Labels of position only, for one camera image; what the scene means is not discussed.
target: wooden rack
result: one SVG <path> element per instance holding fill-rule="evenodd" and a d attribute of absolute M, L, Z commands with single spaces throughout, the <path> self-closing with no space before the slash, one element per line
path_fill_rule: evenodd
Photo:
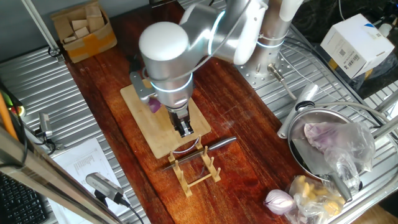
<path fill-rule="evenodd" d="M 202 152 L 200 157 L 203 160 L 203 162 L 205 163 L 207 169 L 209 170 L 209 174 L 199 178 L 195 181 L 193 181 L 192 183 L 188 184 L 187 180 L 184 177 L 184 171 L 181 170 L 180 166 L 178 165 L 178 160 L 175 159 L 174 155 L 173 155 L 173 151 L 170 151 L 170 156 L 168 157 L 169 162 L 175 166 L 173 166 L 173 170 L 175 175 L 177 176 L 178 181 L 180 182 L 180 185 L 182 187 L 182 190 L 185 193 L 185 196 L 189 197 L 192 195 L 192 191 L 191 191 L 191 187 L 194 186 L 195 184 L 198 184 L 204 180 L 206 180 L 209 177 L 212 177 L 214 182 L 217 182 L 219 180 L 221 180 L 220 177 L 220 171 L 221 168 L 219 167 L 217 170 L 213 165 L 214 162 L 214 157 L 212 157 L 211 159 L 209 158 L 209 156 L 207 155 L 207 146 L 205 146 L 205 148 L 203 149 L 203 146 L 201 145 L 201 136 L 199 136 L 199 141 L 198 143 L 195 144 L 195 147 L 198 151 Z"/>

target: kitchen knife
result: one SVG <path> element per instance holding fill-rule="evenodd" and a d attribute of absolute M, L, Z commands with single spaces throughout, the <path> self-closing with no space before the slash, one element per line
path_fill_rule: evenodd
<path fill-rule="evenodd" d="M 306 139 L 293 139 L 294 146 L 300 153 L 305 164 L 314 175 L 329 175 L 331 181 L 346 202 L 352 201 L 351 192 L 338 174 L 326 162 L 323 154 L 308 143 Z"/>
<path fill-rule="evenodd" d="M 215 149 L 218 149 L 218 148 L 220 148 L 220 147 L 226 146 L 227 144 L 229 144 L 229 143 L 231 143 L 231 142 L 233 142 L 233 141 L 235 141 L 235 140 L 236 140 L 236 137 L 231 137 L 231 138 L 228 138 L 228 139 L 224 139 L 224 140 L 219 141 L 218 143 L 216 143 L 216 144 L 210 146 L 210 147 L 207 149 L 207 151 L 210 152 L 210 151 L 212 151 L 212 150 L 215 150 Z M 194 153 L 192 153 L 192 154 L 189 154 L 189 155 L 187 155 L 187 156 L 185 156 L 185 157 L 183 157 L 183 158 L 181 158 L 181 159 L 178 159 L 178 163 L 179 163 L 179 164 L 182 164 L 183 162 L 190 161 L 190 160 L 192 160 L 192 159 L 194 159 L 194 158 L 200 156 L 201 153 L 202 153 L 202 151 L 194 152 Z M 174 166 L 174 164 L 169 165 L 169 166 L 166 167 L 163 171 L 168 170 L 168 169 L 172 168 L 173 166 Z"/>

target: red onion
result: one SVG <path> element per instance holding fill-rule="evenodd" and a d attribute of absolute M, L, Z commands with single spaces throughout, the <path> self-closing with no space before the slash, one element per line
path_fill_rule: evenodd
<path fill-rule="evenodd" d="M 264 205 L 277 215 L 283 215 L 295 207 L 292 197 L 282 190 L 271 190 Z"/>
<path fill-rule="evenodd" d="M 157 99 L 153 98 L 149 98 L 148 105 L 152 113 L 156 113 L 156 111 L 158 111 L 162 107 L 162 104 Z"/>

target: wooden table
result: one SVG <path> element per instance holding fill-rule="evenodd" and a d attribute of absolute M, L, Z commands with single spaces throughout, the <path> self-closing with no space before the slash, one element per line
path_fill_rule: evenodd
<path fill-rule="evenodd" d="M 279 120 L 232 65 L 213 58 L 195 72 L 192 98 L 211 126 L 203 145 L 238 140 L 209 153 L 221 180 L 195 185 L 189 198 L 172 170 L 160 171 L 167 158 L 153 156 L 122 99 L 120 89 L 131 84 L 126 56 L 139 53 L 142 31 L 155 22 L 178 23 L 182 14 L 173 2 L 111 19 L 118 45 L 76 64 L 66 55 L 69 71 L 152 223 L 285 223 L 263 200 L 303 171 L 276 135 Z M 202 167 L 201 159 L 182 165 L 188 182 L 206 174 Z"/>

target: wooden cutting board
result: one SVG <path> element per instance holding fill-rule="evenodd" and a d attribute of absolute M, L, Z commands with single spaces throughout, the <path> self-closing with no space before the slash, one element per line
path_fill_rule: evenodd
<path fill-rule="evenodd" d="M 149 107 L 138 98 L 133 85 L 121 89 L 120 93 L 156 159 L 170 154 L 170 151 L 195 140 L 199 135 L 204 136 L 211 130 L 192 99 L 189 100 L 189 113 L 194 133 L 181 138 L 178 131 L 174 130 L 164 105 L 156 113 L 152 113 Z"/>

